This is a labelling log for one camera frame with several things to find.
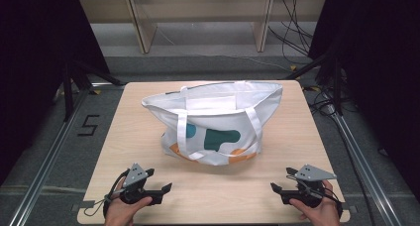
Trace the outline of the person's right hand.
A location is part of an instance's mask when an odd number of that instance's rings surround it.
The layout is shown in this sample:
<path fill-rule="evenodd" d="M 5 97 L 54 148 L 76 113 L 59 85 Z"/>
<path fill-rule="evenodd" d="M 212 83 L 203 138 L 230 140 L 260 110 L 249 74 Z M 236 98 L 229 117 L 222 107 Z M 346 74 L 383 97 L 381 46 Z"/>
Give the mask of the person's right hand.
<path fill-rule="evenodd" d="M 290 199 L 289 203 L 301 212 L 300 220 L 309 220 L 313 226 L 340 226 L 337 204 L 328 197 L 323 197 L 321 203 L 315 208 L 294 198 Z"/>

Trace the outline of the black curtain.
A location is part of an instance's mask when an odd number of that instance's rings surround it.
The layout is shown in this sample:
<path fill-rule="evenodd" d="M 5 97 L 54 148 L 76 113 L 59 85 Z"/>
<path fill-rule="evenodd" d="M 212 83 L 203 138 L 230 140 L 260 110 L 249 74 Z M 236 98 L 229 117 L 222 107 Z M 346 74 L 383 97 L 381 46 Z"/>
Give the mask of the black curtain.
<path fill-rule="evenodd" d="M 420 0 L 325 0 L 309 56 L 333 44 L 357 104 L 420 202 Z"/>
<path fill-rule="evenodd" d="M 109 71 L 80 0 L 0 0 L 0 184 L 74 62 Z"/>

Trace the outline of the person's left hand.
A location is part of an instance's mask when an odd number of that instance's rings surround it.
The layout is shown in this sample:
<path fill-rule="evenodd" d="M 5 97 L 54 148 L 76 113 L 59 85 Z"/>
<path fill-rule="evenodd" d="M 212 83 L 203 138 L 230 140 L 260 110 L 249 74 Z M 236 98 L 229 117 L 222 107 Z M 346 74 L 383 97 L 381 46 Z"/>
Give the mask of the person's left hand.
<path fill-rule="evenodd" d="M 113 193 L 105 216 L 104 226 L 134 226 L 136 213 L 152 202 L 151 197 L 142 198 L 134 204 L 123 202 L 118 193 Z"/>

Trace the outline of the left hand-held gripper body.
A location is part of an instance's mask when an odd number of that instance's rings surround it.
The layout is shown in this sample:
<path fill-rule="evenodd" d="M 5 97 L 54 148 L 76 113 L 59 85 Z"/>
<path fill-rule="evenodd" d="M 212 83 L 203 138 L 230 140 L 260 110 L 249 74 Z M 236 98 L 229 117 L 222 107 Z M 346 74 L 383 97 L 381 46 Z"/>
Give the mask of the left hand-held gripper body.
<path fill-rule="evenodd" d="M 151 205 L 161 204 L 164 193 L 160 190 L 146 190 L 144 186 L 147 182 L 146 169 L 134 163 L 129 169 L 123 182 L 120 199 L 127 204 L 134 204 L 142 198 L 151 197 Z"/>

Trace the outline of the white tote bag coloured shapes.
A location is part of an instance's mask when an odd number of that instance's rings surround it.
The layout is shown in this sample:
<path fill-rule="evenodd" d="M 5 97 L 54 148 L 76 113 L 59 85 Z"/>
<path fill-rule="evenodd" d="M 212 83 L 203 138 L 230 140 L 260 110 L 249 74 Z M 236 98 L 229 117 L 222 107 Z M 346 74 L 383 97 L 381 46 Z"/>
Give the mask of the white tote bag coloured shapes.
<path fill-rule="evenodd" d="M 276 111 L 283 86 L 261 81 L 183 87 L 146 97 L 142 105 L 166 126 L 168 155 L 209 166 L 249 160 L 263 147 L 263 126 Z"/>

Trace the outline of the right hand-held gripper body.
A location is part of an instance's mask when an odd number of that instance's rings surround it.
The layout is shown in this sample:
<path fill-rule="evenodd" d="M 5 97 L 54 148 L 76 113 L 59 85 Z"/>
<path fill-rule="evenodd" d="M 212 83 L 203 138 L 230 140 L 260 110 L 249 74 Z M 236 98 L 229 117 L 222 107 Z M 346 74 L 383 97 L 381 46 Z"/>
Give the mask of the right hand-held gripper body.
<path fill-rule="evenodd" d="M 289 204 L 289 200 L 294 198 L 312 208 L 317 207 L 321 203 L 322 198 L 326 195 L 322 181 L 337 178 L 334 173 L 327 172 L 311 165 L 304 165 L 301 169 L 298 169 L 296 175 L 288 174 L 287 177 L 297 182 L 297 189 L 283 189 L 280 194 L 282 202 L 284 204 Z"/>

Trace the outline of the black metal stand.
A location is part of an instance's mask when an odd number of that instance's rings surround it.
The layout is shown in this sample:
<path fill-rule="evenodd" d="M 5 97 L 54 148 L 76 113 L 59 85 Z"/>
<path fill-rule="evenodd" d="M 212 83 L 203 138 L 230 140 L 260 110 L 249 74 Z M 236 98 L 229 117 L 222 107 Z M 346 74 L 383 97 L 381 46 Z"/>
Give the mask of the black metal stand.
<path fill-rule="evenodd" d="M 315 58 L 308 64 L 304 65 L 297 71 L 293 71 L 288 75 L 285 80 L 293 80 L 301 75 L 312 70 L 316 66 L 319 66 L 318 74 L 315 77 L 315 80 L 318 84 L 324 85 L 329 82 L 332 82 L 333 85 L 333 96 L 332 103 L 335 111 L 339 115 L 343 115 L 342 104 L 341 104 L 341 79 L 342 79 L 342 70 L 337 54 L 334 51 L 327 51 L 319 57 Z"/>
<path fill-rule="evenodd" d="M 125 85 L 125 82 L 113 77 L 110 73 L 94 68 L 80 60 L 67 62 L 61 73 L 65 100 L 65 121 L 68 121 L 74 112 L 72 84 L 75 83 L 80 90 L 89 90 L 93 86 L 87 76 L 88 73 L 92 73 L 116 86 Z"/>

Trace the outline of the light wooden desk frame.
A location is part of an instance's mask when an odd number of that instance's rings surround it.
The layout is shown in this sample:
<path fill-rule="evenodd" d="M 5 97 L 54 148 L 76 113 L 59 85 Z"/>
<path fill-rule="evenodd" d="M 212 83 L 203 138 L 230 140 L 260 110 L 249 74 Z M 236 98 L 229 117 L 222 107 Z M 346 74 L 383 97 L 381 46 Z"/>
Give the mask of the light wooden desk frame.
<path fill-rule="evenodd" d="M 249 22 L 259 53 L 264 51 L 268 24 L 316 22 L 325 0 L 80 0 L 91 23 L 131 23 L 142 53 L 150 51 L 159 23 Z"/>

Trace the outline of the metal floor rail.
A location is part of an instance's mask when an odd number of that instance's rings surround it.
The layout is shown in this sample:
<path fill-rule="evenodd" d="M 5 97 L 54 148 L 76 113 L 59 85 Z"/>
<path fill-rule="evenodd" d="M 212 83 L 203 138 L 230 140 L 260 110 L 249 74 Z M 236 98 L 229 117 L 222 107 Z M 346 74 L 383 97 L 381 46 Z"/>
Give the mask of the metal floor rail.
<path fill-rule="evenodd" d="M 33 145 L 0 185 L 0 226 L 77 226 L 84 195 L 111 125 L 122 89 L 80 91 L 63 119 L 63 99 L 52 107 Z"/>
<path fill-rule="evenodd" d="M 402 221 L 396 214 L 390 199 L 370 167 L 367 158 L 360 149 L 344 117 L 339 114 L 339 111 L 332 104 L 328 105 L 328 110 L 332 114 L 334 121 L 338 124 L 339 130 L 344 135 L 351 160 L 355 163 L 359 175 L 367 187 L 370 197 L 375 203 L 385 225 L 402 226 Z"/>

